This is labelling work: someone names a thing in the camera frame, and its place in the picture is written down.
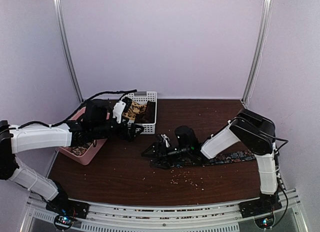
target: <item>white plastic basket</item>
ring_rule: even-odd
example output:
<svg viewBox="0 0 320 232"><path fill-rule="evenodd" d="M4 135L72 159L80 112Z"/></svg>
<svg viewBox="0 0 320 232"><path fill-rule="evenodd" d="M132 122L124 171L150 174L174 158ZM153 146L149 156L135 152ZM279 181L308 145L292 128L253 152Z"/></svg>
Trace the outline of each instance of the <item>white plastic basket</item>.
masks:
<svg viewBox="0 0 320 232"><path fill-rule="evenodd" d="M155 134L156 133L156 123L157 123L157 107L158 107L158 94L157 92L136 92L129 93L126 95L128 98L131 98L133 101L144 105L148 101L155 102L155 114L154 114L154 123L143 123L139 124L144 127L144 131L141 134Z"/></svg>

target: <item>wood grain surface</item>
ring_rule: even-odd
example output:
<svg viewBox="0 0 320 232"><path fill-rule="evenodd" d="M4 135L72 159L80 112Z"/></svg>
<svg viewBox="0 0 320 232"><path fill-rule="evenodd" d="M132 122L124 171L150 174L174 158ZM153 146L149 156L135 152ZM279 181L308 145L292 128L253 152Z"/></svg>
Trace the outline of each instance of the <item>wood grain surface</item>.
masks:
<svg viewBox="0 0 320 232"><path fill-rule="evenodd" d="M166 133L176 145L174 129L187 125L202 142L241 108L236 100L159 100L156 133ZM113 204L190 205L259 196L255 160L171 170L150 168L149 160L140 154L154 141L154 135L141 135L131 143L112 137L87 166L59 154L49 177L59 181L71 198ZM228 152L244 148L238 143Z"/></svg>

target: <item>plastic basket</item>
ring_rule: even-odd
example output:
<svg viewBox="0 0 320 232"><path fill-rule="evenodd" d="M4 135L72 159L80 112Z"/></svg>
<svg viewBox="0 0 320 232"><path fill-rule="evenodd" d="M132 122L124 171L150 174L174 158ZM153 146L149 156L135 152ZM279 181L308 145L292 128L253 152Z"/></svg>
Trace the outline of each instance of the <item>plastic basket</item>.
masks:
<svg viewBox="0 0 320 232"><path fill-rule="evenodd" d="M81 114L85 113L85 111L86 111L85 107L81 108L71 118L71 120L78 119ZM106 142L106 139L97 140L96 146L94 147L94 145L92 144L82 156L76 156L75 154L71 153L72 148L70 147L59 147L58 151L82 165L88 165L91 162L91 160L94 158L94 156L98 153L98 151L101 149L101 147L104 145L105 142Z"/></svg>
<svg viewBox="0 0 320 232"><path fill-rule="evenodd" d="M157 107L158 107L158 94L157 92L136 92L129 93L126 95L131 98L133 101L144 105L148 101L155 102L155 114L154 114L154 123L137 123L144 127L144 131L141 134L155 134L156 133L156 123L157 123Z"/></svg>

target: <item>pink bin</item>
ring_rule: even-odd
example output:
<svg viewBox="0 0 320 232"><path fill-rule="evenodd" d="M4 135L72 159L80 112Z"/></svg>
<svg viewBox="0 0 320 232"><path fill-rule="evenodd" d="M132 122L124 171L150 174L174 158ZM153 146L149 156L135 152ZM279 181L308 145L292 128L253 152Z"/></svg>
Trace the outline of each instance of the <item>pink bin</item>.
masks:
<svg viewBox="0 0 320 232"><path fill-rule="evenodd" d="M71 120L76 120L80 117L81 114L85 113L86 108L81 108L72 118ZM106 139L99 139L96 141L96 146L92 144L86 152L82 156L76 156L75 154L71 153L70 147L59 147L58 151L60 153L63 153L64 155L68 156L69 158L73 159L74 161L82 164L82 165L88 165L91 160L94 158L94 156L98 153L98 151L101 149L101 147L106 142Z"/></svg>

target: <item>white wall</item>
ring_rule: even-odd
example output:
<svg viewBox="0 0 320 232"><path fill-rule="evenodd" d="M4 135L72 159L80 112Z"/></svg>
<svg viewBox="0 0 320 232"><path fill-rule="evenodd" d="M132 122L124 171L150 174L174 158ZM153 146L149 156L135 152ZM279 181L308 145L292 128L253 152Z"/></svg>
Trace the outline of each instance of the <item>white wall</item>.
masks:
<svg viewBox="0 0 320 232"><path fill-rule="evenodd" d="M53 0L0 0L0 120L58 122L77 106ZM18 155L45 175L54 149ZM28 194L0 180L0 231L18 230Z"/></svg>
<svg viewBox="0 0 320 232"><path fill-rule="evenodd" d="M240 99L264 0L61 0L85 98L103 90Z"/></svg>
<svg viewBox="0 0 320 232"><path fill-rule="evenodd" d="M249 108L289 139L280 155L311 231L320 231L320 0L273 0L270 28Z"/></svg>

